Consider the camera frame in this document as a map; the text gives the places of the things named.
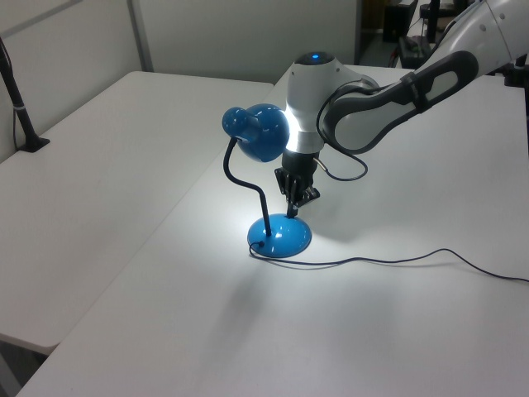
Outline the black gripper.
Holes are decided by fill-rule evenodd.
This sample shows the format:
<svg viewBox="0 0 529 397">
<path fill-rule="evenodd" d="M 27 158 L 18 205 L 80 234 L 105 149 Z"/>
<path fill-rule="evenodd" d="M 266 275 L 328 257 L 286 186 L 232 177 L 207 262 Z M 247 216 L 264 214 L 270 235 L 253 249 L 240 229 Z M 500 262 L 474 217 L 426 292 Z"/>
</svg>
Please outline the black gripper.
<svg viewBox="0 0 529 397">
<path fill-rule="evenodd" d="M 295 218 L 301 207 L 321 196 L 312 186 L 317 168 L 316 158 L 317 153 L 303 154 L 286 150 L 282 157 L 282 168 L 274 170 L 280 193 L 286 198 L 288 218 Z"/>
</svg>

